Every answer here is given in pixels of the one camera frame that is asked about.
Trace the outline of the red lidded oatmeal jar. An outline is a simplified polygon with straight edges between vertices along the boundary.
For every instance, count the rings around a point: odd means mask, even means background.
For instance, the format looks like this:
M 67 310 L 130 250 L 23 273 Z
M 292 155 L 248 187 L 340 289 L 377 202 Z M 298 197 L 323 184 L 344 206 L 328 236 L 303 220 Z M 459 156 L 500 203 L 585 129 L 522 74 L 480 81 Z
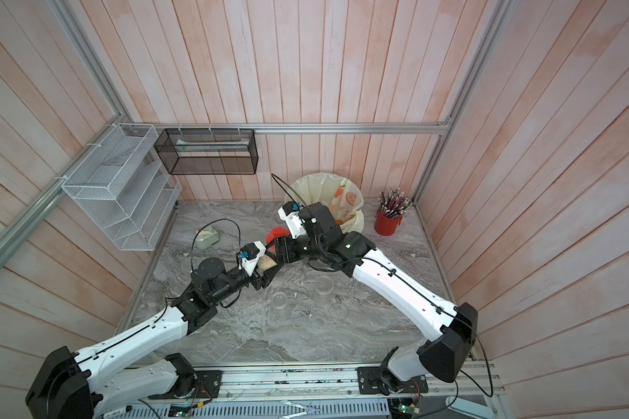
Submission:
M 277 262 L 277 253 L 275 250 L 275 245 L 273 244 L 274 239 L 277 237 L 290 236 L 290 232 L 287 229 L 276 227 L 273 228 L 266 237 L 265 254 L 259 259 L 257 269 L 259 274 L 263 274 L 265 271 L 272 269 L 278 265 Z

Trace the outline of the wide oatmeal jar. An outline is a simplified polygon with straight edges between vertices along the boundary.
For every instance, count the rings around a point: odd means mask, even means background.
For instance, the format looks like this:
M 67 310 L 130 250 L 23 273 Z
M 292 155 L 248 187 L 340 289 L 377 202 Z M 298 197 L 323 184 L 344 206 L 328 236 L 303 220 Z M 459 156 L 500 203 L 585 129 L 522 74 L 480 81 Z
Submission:
M 319 296 L 328 296 L 333 292 L 334 284 L 331 279 L 319 278 L 316 281 L 314 288 L 316 288 Z

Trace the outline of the small oatmeal jar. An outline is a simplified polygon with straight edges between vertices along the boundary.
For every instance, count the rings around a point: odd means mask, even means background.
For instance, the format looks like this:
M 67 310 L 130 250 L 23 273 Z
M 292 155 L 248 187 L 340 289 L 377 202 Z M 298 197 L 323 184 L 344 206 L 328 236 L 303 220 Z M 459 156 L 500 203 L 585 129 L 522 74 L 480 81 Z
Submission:
M 287 309 L 289 298 L 286 293 L 277 292 L 271 298 L 271 307 L 276 312 L 281 312 Z

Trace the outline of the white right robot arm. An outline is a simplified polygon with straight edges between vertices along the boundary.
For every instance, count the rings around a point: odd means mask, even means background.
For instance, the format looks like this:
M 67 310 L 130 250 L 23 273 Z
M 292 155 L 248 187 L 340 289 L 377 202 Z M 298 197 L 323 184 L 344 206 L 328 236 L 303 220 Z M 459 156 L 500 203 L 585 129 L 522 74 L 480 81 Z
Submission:
M 414 344 L 396 347 L 378 370 L 379 386 L 389 394 L 412 378 L 430 374 L 452 383 L 477 338 L 478 312 L 468 303 L 440 298 L 400 270 L 365 235 L 345 233 L 328 207 L 283 204 L 280 219 L 289 233 L 270 241 L 280 264 L 315 259 L 332 272 L 342 272 L 372 288 L 421 331 Z

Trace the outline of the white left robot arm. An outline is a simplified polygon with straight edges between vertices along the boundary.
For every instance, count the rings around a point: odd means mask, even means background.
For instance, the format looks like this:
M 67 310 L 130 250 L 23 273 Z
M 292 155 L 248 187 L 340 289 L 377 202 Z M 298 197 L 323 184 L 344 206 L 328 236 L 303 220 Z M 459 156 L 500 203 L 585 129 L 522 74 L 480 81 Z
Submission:
M 280 270 L 269 256 L 243 260 L 232 270 L 219 258 L 206 258 L 185 291 L 158 314 L 91 347 L 51 352 L 26 394 L 28 410 L 35 418 L 96 418 L 148 396 L 195 396 L 197 373 L 182 354 L 146 368 L 130 365 L 202 328 L 233 294 L 267 287 Z

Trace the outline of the green small box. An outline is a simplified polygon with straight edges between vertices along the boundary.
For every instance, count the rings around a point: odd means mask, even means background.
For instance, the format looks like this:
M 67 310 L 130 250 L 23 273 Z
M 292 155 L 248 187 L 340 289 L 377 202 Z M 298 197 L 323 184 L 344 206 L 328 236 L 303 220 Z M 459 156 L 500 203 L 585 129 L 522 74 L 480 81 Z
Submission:
M 193 240 L 193 246 L 199 250 L 205 250 L 219 241 L 219 233 L 211 226 L 202 228 Z

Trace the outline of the cream trash bag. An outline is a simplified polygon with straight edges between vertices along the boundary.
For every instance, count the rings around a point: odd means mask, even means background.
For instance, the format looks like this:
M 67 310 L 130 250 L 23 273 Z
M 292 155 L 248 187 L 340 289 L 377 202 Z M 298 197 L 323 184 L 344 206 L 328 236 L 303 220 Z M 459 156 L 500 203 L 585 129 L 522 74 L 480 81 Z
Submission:
M 351 180 L 330 173 L 303 176 L 291 184 L 300 203 L 328 207 L 343 233 L 362 232 L 364 198 Z

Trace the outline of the red pencil cup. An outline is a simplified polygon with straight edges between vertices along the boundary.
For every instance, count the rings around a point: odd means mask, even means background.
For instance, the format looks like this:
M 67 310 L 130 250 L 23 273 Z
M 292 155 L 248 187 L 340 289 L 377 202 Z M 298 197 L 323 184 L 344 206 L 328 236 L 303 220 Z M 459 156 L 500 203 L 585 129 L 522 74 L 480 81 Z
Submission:
M 378 211 L 374 223 L 374 230 L 381 236 L 392 236 L 400 226 L 402 218 L 402 215 L 386 216 L 382 211 Z

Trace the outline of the colored pencils bunch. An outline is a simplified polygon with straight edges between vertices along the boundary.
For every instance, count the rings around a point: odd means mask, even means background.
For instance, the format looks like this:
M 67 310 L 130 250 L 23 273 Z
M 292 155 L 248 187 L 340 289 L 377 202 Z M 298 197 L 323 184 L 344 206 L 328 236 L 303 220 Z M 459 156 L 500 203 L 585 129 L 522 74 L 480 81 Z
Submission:
M 389 219 L 399 218 L 411 206 L 412 199 L 405 192 L 389 189 L 388 192 L 381 193 L 377 212 Z

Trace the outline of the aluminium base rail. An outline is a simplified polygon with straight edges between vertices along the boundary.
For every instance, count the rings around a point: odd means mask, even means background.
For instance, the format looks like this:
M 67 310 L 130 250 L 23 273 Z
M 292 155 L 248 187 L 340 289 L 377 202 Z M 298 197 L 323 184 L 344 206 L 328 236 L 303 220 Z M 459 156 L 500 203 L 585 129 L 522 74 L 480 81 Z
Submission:
M 168 361 L 129 368 L 114 375 L 84 372 L 99 413 L 124 405 L 168 401 L 196 405 L 306 398 L 361 398 L 363 396 L 474 396 L 504 393 L 496 372 L 478 361 L 467 362 L 453 383 L 425 373 L 389 385 L 376 364 L 268 365 L 189 368 L 179 373 Z

